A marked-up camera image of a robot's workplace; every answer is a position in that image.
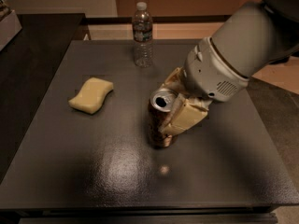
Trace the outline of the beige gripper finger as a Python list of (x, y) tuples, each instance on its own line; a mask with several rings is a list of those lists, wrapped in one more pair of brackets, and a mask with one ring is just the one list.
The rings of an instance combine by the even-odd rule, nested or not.
[(177, 67), (163, 82), (162, 88), (172, 90), (176, 93), (186, 94), (187, 91), (182, 81), (182, 68)]
[(208, 101), (180, 93), (158, 131), (173, 136), (184, 133), (207, 116), (208, 107)]

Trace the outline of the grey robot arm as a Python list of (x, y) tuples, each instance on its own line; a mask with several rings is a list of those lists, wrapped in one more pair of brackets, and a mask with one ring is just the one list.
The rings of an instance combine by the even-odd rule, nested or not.
[(299, 0), (249, 1), (189, 52), (163, 86), (178, 96), (158, 126), (164, 137), (189, 130), (213, 102), (226, 102), (266, 65), (299, 50)]

